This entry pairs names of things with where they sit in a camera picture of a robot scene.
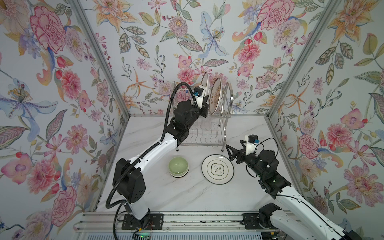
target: green bowl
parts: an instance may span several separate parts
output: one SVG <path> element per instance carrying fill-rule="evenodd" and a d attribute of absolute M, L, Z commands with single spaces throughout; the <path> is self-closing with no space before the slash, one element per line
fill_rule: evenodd
<path fill-rule="evenodd" d="M 174 157 L 168 164 L 169 173 L 174 177 L 183 177 L 189 170 L 188 162 L 183 157 Z"/>

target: floral wallpaper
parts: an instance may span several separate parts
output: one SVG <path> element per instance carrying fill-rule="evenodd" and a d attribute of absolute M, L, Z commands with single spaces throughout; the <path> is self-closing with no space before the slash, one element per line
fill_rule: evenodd
<path fill-rule="evenodd" d="M 0 0 L 0 239 L 93 210 L 127 122 L 93 56 L 66 1 Z"/>
<path fill-rule="evenodd" d="M 308 201 L 362 239 L 382 239 L 384 17 L 344 0 L 272 123 Z"/>
<path fill-rule="evenodd" d="M 81 0 L 129 111 L 162 114 L 173 82 L 230 81 L 235 114 L 266 113 L 326 0 Z M 178 101 L 189 98 L 186 88 Z"/>

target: wall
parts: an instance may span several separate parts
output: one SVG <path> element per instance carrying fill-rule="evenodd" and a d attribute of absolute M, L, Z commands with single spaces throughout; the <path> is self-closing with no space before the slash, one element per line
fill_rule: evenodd
<path fill-rule="evenodd" d="M 98 199 L 127 119 L 93 56 L 65 1 L 0 0 L 0 239 L 70 239 Z"/>
<path fill-rule="evenodd" d="M 309 202 L 367 240 L 384 236 L 383 9 L 340 4 L 272 119 Z"/>
<path fill-rule="evenodd" d="M 265 113 L 325 0 L 81 1 L 131 114 L 167 108 L 173 82 L 230 81 L 233 112 Z M 188 99 L 180 92 L 178 100 Z"/>

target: white marble tabletop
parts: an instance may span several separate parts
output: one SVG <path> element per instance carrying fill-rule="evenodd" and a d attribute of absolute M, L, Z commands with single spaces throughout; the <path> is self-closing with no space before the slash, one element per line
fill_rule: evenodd
<path fill-rule="evenodd" d="M 106 199 L 112 189 L 115 164 L 120 158 L 130 159 L 139 154 L 161 136 L 164 117 L 131 117 L 122 139 L 117 157 L 111 169 L 110 177 L 100 198 L 98 212 L 115 212 L 117 206 L 105 208 Z M 232 116 L 227 126 L 227 144 L 240 149 L 240 139 L 245 135 L 256 134 L 262 141 L 271 137 L 264 117 Z M 263 143 L 265 149 L 276 151 L 271 139 Z M 220 147 L 179 146 L 179 151 L 171 151 L 157 162 L 144 176 L 146 192 L 143 195 L 151 211 L 251 211 L 258 210 L 274 201 L 260 187 L 259 178 L 252 178 L 245 171 L 245 164 L 232 162 L 235 173 L 233 179 L 224 185 L 215 185 L 206 180 L 201 171 L 202 161 L 209 155 L 221 154 L 228 157 L 227 151 Z M 189 164 L 189 171 L 182 178 L 174 178 L 168 172 L 168 163 L 175 157 L 184 157 Z M 278 171 L 291 181 L 288 171 L 278 154 Z M 112 202 L 121 199 L 115 193 Z"/>

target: metal dish rack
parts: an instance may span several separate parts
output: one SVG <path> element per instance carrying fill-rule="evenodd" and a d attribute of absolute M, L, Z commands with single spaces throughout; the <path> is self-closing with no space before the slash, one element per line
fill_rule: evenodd
<path fill-rule="evenodd" d="M 231 117 L 232 103 L 234 100 L 232 85 L 227 82 L 224 93 L 221 96 L 219 108 L 214 114 L 208 114 L 206 118 L 199 118 L 189 129 L 189 136 L 184 140 L 181 146 L 220 146 L 221 151 L 225 149 L 227 140 L 227 124 Z"/>

